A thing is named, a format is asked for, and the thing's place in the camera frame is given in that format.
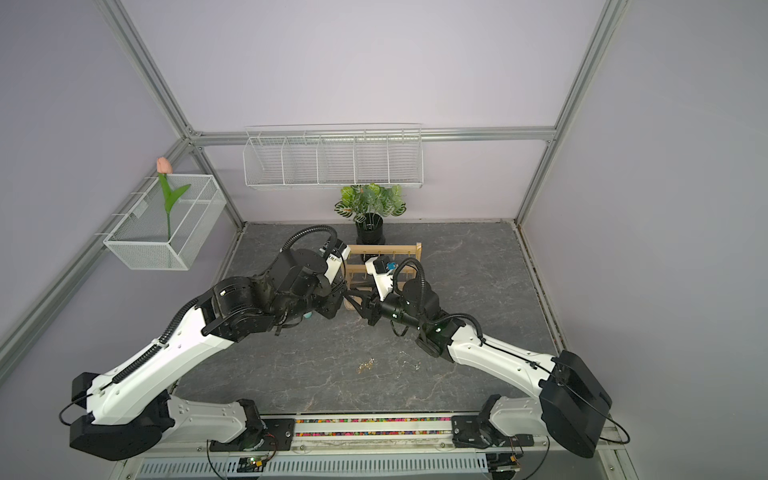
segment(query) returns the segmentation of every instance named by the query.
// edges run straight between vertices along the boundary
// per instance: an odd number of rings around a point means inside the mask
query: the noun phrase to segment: white wire basket
[[[248,131],[245,183],[257,190],[398,184],[421,187],[419,129]]]
[[[189,270],[227,205],[213,175],[168,174],[167,179],[173,189],[190,185],[170,211],[170,240],[158,179],[104,239],[131,270]]]

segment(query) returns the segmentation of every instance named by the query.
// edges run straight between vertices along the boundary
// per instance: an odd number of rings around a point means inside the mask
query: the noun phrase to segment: black motor housing
[[[429,282],[426,282],[426,284],[427,290],[424,294],[424,311],[428,319],[433,319],[440,313],[440,297],[437,293],[432,291],[432,286],[429,285]],[[416,317],[419,314],[416,304],[419,301],[420,290],[421,284],[419,283],[419,279],[416,278],[408,280],[406,284],[402,286],[402,298],[406,301],[403,309],[410,316]]]
[[[541,419],[557,443],[580,457],[592,458],[605,416],[611,409],[611,397],[575,353],[563,350],[552,361],[555,363],[554,375],[539,382]],[[573,389],[599,413],[565,386]]]
[[[277,292],[305,298],[313,293],[327,295],[326,289],[330,288],[325,278],[327,270],[328,263],[318,253],[305,248],[288,249],[277,254],[274,264],[266,271],[266,279]]]

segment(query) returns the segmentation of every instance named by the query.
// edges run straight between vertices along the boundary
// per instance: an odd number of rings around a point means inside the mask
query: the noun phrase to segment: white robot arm
[[[319,252],[291,248],[315,232],[329,233]],[[66,424],[70,446],[108,460],[130,458],[158,442],[211,439],[220,450],[259,448],[270,434],[253,401],[189,402],[167,388],[251,333],[279,334],[311,311],[333,318],[347,298],[369,325],[389,318],[393,329],[394,323],[417,328],[415,342],[429,355],[483,370],[528,395],[492,396],[472,420],[479,434],[454,435],[456,446],[484,449],[517,434],[551,435],[578,455],[594,454],[611,400],[576,355],[533,353],[484,336],[471,315],[440,308],[413,258],[398,266],[387,257],[370,259],[366,269],[376,290],[348,289],[339,267],[349,252],[332,227],[301,230],[261,274],[223,280],[184,305],[163,335],[128,361],[102,375],[80,375],[72,383],[72,404],[87,413]],[[401,291],[397,276],[406,265],[417,274]]]

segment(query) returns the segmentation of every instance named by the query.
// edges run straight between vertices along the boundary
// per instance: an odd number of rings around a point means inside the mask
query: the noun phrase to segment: green leaf
[[[189,190],[189,187],[191,187],[191,185],[182,185],[181,187],[178,187],[176,190],[170,192],[170,195],[165,197],[166,213],[168,214],[170,213],[170,209],[174,207],[176,200],[179,200],[179,198],[181,198],[181,196],[184,195],[184,192]]]
[[[382,202],[382,199],[377,198],[374,200],[373,211],[384,217],[384,203]]]
[[[368,187],[375,196],[379,196],[382,192],[382,188],[379,185],[376,184],[367,184],[366,187]]]
[[[376,198],[379,197],[379,186],[376,185],[376,189],[374,190],[371,188],[371,185],[366,185],[362,188],[362,201],[368,205],[373,204],[373,202],[376,201]]]
[[[352,187],[344,187],[341,189],[341,199],[346,204],[351,204],[355,198],[355,189]]]
[[[344,218],[350,218],[352,216],[352,213],[353,213],[352,212],[352,208],[348,204],[344,203],[343,200],[338,202],[333,207],[333,211],[335,211],[336,213],[338,213],[339,215],[341,215]]]
[[[399,217],[400,215],[403,215],[405,212],[406,212],[406,203],[401,201],[398,204],[395,204],[395,211],[392,212],[392,216]]]
[[[163,198],[168,200],[171,192],[173,192],[168,184],[168,179],[165,177],[165,174],[157,174],[157,179],[160,180],[160,186],[163,187]]]
[[[392,212],[395,211],[395,204],[392,203],[392,201],[387,198],[382,202],[382,217],[388,217],[389,215],[392,215]]]

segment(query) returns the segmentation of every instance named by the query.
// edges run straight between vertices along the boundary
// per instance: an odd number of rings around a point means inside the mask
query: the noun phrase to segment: gray tabletop
[[[249,224],[232,275],[263,270],[306,225]],[[354,226],[336,226],[355,243]],[[486,335],[555,354],[512,226],[506,223],[386,223],[388,244],[422,243],[422,264],[441,307],[471,313]],[[318,233],[297,247],[316,247]],[[328,320],[315,313],[280,336],[251,335],[192,369],[175,392],[200,402],[252,399],[262,413],[477,411],[489,395],[524,396],[468,366],[433,359],[396,337],[389,322],[368,326],[356,312]]]

